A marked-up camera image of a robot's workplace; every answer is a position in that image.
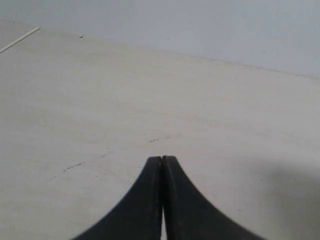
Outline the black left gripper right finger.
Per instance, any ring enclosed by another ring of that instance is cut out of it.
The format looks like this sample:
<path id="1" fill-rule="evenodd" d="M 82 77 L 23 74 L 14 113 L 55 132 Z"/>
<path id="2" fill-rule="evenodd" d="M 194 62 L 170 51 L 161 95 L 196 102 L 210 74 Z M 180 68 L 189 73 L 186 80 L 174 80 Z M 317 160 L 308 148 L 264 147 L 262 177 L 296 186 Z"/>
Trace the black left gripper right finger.
<path id="1" fill-rule="evenodd" d="M 163 210 L 169 240 L 260 240 L 195 187 L 175 156 L 162 157 Z"/>

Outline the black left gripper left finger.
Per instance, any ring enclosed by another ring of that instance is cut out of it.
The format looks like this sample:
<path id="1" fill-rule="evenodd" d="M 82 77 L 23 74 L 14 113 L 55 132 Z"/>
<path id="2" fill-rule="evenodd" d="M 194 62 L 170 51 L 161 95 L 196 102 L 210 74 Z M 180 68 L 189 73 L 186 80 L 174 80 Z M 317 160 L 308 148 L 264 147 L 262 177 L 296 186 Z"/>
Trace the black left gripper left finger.
<path id="1" fill-rule="evenodd" d="M 76 240 L 159 240 L 162 232 L 162 158 L 149 157 L 126 195 Z"/>

